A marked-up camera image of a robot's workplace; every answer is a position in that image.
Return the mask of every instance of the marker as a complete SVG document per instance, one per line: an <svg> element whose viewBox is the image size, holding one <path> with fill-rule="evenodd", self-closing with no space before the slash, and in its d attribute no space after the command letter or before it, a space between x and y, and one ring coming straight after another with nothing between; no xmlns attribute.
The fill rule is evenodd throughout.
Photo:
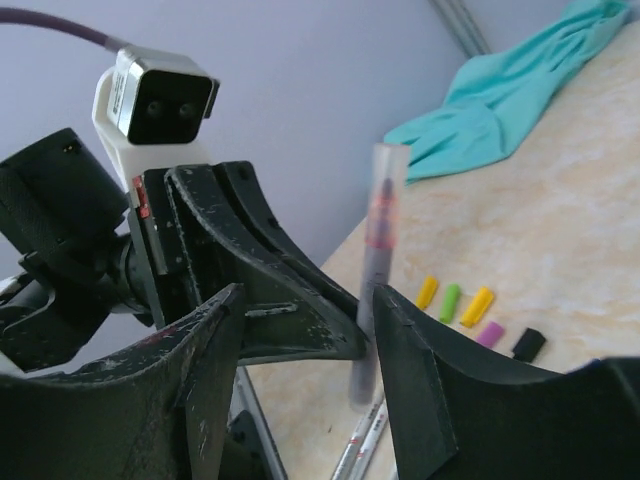
<svg viewBox="0 0 640 480"><path fill-rule="evenodd" d="M420 310L427 308L431 303L431 300L433 300L433 296L437 289L438 280L431 275L427 276L427 278L424 279L420 293L418 293L418 297L416 298L416 307Z"/></svg>
<svg viewBox="0 0 640 480"><path fill-rule="evenodd" d="M473 327L476 323L482 320L483 315L489 308L489 305L493 302L493 292L487 287L482 287L473 297L471 305L467 308L467 311L462 315L460 323L467 328Z"/></svg>
<svg viewBox="0 0 640 480"><path fill-rule="evenodd" d="M511 349L514 360L533 362L546 342L547 339L538 330L527 328L518 343Z"/></svg>
<svg viewBox="0 0 640 480"><path fill-rule="evenodd" d="M362 447L356 457L356 462L353 464L353 470L351 470L349 480L362 480L365 473L367 473L373 452L376 450L382 432L387 426L389 420L387 413L387 402L384 402L380 405L378 413L376 414L376 420L362 443Z"/></svg>
<svg viewBox="0 0 640 480"><path fill-rule="evenodd" d="M439 319L442 323L451 323L456 313L456 306L458 305L458 299L460 298L460 285L452 283L447 286L444 292L444 298L442 299L442 306L440 307Z"/></svg>
<svg viewBox="0 0 640 480"><path fill-rule="evenodd" d="M493 348L504 335L504 327L496 322L489 322L485 329L476 337L476 342L487 348Z"/></svg>
<svg viewBox="0 0 640 480"><path fill-rule="evenodd" d="M369 339L365 357L351 366L349 402L362 411L373 401L378 349L373 325L373 289L389 283L398 230L399 196L406 180L411 147L377 143L373 149L373 188L367 215L364 271L356 323Z"/></svg>
<svg viewBox="0 0 640 480"><path fill-rule="evenodd" d="M331 480L346 480L349 478L349 474L351 473L351 469L353 468L353 464L356 461L356 456L358 455L358 451L362 446L363 440L367 435L367 432L371 428L371 424L376 418L376 414L380 409L380 405L384 402L384 390L380 389L380 392L376 395L376 398L371 405L371 408L364 415L358 424L356 425L356 429L351 434L351 438L349 439L349 443L347 443L347 448L344 449L340 460L338 461L338 465L333 472Z"/></svg>

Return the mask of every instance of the table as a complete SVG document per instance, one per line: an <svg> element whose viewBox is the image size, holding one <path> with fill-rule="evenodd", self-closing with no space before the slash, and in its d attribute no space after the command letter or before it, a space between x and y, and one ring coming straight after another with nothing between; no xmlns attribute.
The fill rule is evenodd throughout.
<svg viewBox="0 0 640 480"><path fill-rule="evenodd" d="M391 284L414 300L424 277L463 289L458 318L486 285L483 324L549 339L536 364L568 371L640 351L640 27L631 24L554 100L510 159L407 188ZM363 225L324 270L358 294ZM441 294L427 309L437 315ZM456 328L475 336L473 329ZM347 404L349 362L250 368L291 480L329 479L359 415ZM367 479L386 479L389 430Z"/></svg>

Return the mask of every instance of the white wall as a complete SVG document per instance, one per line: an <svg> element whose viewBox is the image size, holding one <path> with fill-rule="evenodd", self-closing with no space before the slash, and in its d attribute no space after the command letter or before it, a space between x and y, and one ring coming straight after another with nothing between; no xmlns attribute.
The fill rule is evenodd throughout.
<svg viewBox="0 0 640 480"><path fill-rule="evenodd" d="M466 0L489 48L501 52L560 18L570 0Z"/></svg>
<svg viewBox="0 0 640 480"><path fill-rule="evenodd" d="M186 53L218 77L200 138L219 161L255 164L281 224L318 263L364 216L372 144L436 107L464 61L426 0L12 3ZM89 116L113 58L32 28L2 26L0 44L0 158L71 126L106 161ZM0 244L0 278L17 271L16 260ZM142 334L133 322L113 325L91 356Z"/></svg>

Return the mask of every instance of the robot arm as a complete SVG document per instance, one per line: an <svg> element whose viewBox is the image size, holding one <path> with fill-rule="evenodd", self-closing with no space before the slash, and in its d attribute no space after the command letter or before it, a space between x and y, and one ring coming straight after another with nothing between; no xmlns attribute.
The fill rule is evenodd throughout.
<svg viewBox="0 0 640 480"><path fill-rule="evenodd" d="M118 51L93 121L125 192L69 129L0 164L0 229L25 270L0 295L0 351L60 364L112 312L158 331L70 375L0 375L0 478L269 479L226 433L234 372L362 358L356 300L280 228L251 164L213 165L197 141L217 82ZM547 372L390 287L373 315L402 480L637 478L639 359Z"/></svg>

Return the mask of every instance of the green towel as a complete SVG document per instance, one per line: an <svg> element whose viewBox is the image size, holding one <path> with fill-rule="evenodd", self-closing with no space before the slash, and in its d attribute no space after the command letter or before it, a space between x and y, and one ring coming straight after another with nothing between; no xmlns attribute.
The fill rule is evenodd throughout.
<svg viewBox="0 0 640 480"><path fill-rule="evenodd" d="M553 94L600 53L629 12L623 1L578 0L558 22L513 49L467 61L441 108L385 135L385 142L411 145L408 181L511 155Z"/></svg>

